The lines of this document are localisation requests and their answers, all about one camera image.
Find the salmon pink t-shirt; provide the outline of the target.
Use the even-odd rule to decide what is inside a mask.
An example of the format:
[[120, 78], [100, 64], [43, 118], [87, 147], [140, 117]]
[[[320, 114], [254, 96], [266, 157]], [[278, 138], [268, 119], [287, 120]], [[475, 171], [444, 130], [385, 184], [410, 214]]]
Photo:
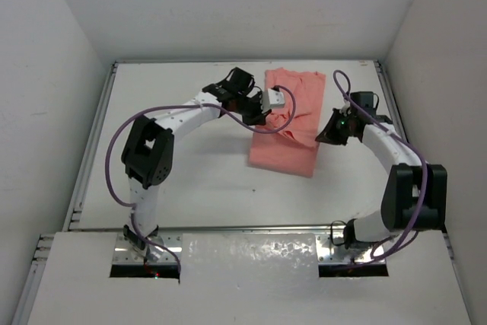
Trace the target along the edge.
[[285, 107], [273, 110], [266, 118], [263, 130], [274, 130], [290, 124], [273, 134], [255, 133], [249, 153], [252, 167], [284, 174], [311, 178], [317, 161], [318, 134], [326, 76], [319, 72], [296, 72], [284, 68], [265, 72], [265, 87], [276, 85], [289, 89], [295, 97], [292, 103], [285, 94]]

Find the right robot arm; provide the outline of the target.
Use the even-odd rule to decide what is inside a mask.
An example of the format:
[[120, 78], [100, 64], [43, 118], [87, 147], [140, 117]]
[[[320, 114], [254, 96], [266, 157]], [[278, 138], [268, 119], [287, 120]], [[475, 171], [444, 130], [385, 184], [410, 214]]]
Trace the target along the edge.
[[447, 171], [441, 164], [429, 164], [401, 138], [371, 91], [347, 94], [344, 107], [333, 109], [316, 142], [346, 145], [356, 138], [373, 152], [388, 174], [379, 209], [349, 220], [343, 230], [347, 249], [405, 237], [411, 231], [440, 230], [446, 216]]

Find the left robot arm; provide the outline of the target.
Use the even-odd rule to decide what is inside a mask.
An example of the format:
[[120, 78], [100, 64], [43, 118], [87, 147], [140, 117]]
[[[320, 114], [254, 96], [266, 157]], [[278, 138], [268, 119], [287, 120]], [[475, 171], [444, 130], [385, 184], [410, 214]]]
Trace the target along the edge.
[[158, 229], [158, 188], [171, 172], [176, 142], [202, 124], [220, 118], [224, 111], [242, 116], [245, 126], [263, 126], [272, 103], [283, 101], [272, 89], [251, 94], [254, 86], [251, 74], [235, 68], [224, 80], [205, 86], [179, 108], [170, 107], [156, 117], [143, 113], [135, 118], [121, 160], [129, 178], [129, 202], [134, 205], [131, 212], [135, 213], [135, 220], [130, 220], [123, 232], [138, 250], [146, 250], [144, 239]]

